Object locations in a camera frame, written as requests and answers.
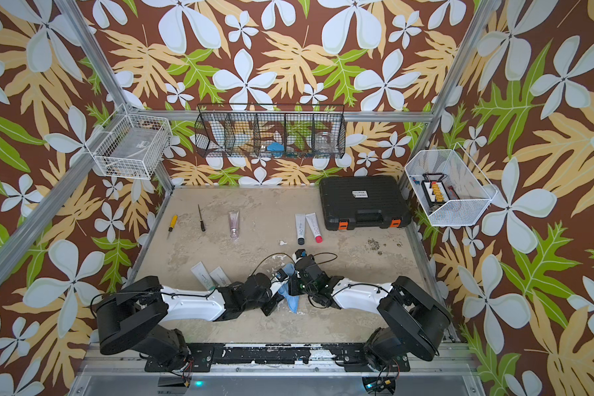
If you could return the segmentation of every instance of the black tool case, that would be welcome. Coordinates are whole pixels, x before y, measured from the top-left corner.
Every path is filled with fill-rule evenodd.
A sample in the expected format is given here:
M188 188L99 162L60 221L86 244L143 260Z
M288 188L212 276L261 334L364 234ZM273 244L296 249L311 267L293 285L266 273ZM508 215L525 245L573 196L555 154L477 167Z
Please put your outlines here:
M325 178L319 184L325 228L406 227L412 221L407 202L391 176Z

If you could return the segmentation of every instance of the white wire basket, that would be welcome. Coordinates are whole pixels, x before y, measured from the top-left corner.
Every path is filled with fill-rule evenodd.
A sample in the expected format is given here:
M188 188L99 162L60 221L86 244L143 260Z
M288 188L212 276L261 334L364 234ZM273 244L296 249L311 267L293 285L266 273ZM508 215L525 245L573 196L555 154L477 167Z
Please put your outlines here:
M170 146L172 128L167 118L117 112L102 143L89 150L105 176L150 180Z
M405 173L413 192L432 226L473 226L498 193L466 150L463 149L462 152L466 163L454 149L433 149L420 151L405 165ZM473 174L473 169L477 175L483 177L482 180L488 186L493 187L483 188L480 180ZM449 194L456 199L448 199L441 205L428 201L424 190L424 174L444 174L442 184L453 187L455 194Z

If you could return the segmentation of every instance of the wire basket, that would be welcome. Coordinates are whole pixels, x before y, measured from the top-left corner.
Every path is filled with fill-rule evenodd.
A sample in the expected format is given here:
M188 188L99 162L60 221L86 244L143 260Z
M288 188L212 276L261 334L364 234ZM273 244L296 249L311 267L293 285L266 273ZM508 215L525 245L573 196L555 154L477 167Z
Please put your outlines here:
M495 188L487 190L482 187L473 169L483 176L485 183L492 184L466 151L462 151L466 163L454 149L433 149L420 151L405 165L405 173L432 226L473 226L498 193ZM428 176L431 174L442 174L440 183L450 191L445 194L446 202L437 203L428 199L424 181L425 178L431 179Z
M282 111L278 105L273 105L275 111L203 110L210 106L198 106L195 141L201 156L341 157L345 153L343 106L333 112Z
M108 134L94 150L95 163L105 176L150 180L170 145L172 128L167 118L118 112Z

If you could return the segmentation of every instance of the stained floor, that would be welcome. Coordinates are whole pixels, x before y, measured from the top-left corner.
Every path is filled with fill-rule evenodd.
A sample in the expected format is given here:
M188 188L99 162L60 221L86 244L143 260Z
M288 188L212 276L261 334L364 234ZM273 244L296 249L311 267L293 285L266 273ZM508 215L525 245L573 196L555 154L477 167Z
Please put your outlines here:
M206 232L200 230L197 204ZM240 210L237 240L229 236L229 210ZM294 214L311 212L317 213L324 241L316 243L307 229L306 244L300 247ZM166 239L175 214L178 222ZM271 253L292 254L305 248L312 254L330 251L339 255L335 261L322 265L329 276L383 283L405 275L426 288L404 229L327 231L322 219L316 188L179 188L165 209L136 279L156 275L167 286L205 290L190 271L199 261L209 272L221 266L232 282L245 281ZM327 259L328 255L321 255L317 261ZM286 262L289 260L281 256L270 258L259 271L270 275ZM286 301L282 301L269 317L258 309L242 313L232 321L185 320L163 325L180 329L187 342L225 343L364 342L374 329L386 327L380 315L355 309L316 309L305 297L300 299L298 313L292 313Z

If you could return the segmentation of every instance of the black cable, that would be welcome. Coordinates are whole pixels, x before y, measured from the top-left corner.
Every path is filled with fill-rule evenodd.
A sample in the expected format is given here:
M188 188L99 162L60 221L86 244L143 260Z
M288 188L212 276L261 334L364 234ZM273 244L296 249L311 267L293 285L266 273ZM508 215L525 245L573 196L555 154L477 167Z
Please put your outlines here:
M339 257L336 253L332 253L331 251L324 251L322 253L313 254L312 257L318 256L320 254L331 254L331 255L334 255L334 258L332 260L326 260L324 262L317 263L317 265L325 264L330 261L335 261Z
M255 271L257 271L257 268L260 268L260 265L261 265L261 264L262 264L264 261L268 260L269 258L271 258L271 257L273 257L273 256L277 256L277 255L283 255L283 256L286 256L286 257L288 257L288 258L290 259L290 261L292 261L292 262L293 262L293 265L295 264L295 261L293 261L293 258L292 258L292 257L290 257L289 255L287 255L286 253L282 253L282 252L279 252L279 253L273 253L273 254L270 254L270 255L268 255L267 257L265 257L265 258L264 258L262 261L260 261L260 263L259 263L259 264L258 264L258 265L255 267L255 269L253 270L253 272L252 272L252 273L251 273L251 275L249 275L249 276L253 276L253 275L255 274Z
M389 291L387 291L387 290L383 289L382 287L380 287L380 286L379 286L379 285L377 285L377 284L371 284L371 283L352 283L352 284L349 284L348 286L346 286L346 287L344 287L344 288L342 288L342 289L338 290L337 292L335 292L335 294L333 294L333 295L332 295L332 298L334 298L334 296L336 296L337 294L339 294L339 293L340 293L340 292L342 292L343 290L345 290L345 289L349 289L349 288L351 288L352 286L358 286L359 284L363 284L363 285L365 285L365 286L373 286L373 287L375 287L375 288L379 288L379 289L383 290L383 291L384 291L385 293L387 293L387 294L389 294L389 293L390 293Z
M317 305L312 303L312 297L310 295L308 295L308 302L310 303L310 305L312 305L313 307L318 308L318 309L326 309L326 308L330 307L330 306L326 307L325 305L323 307L318 307Z

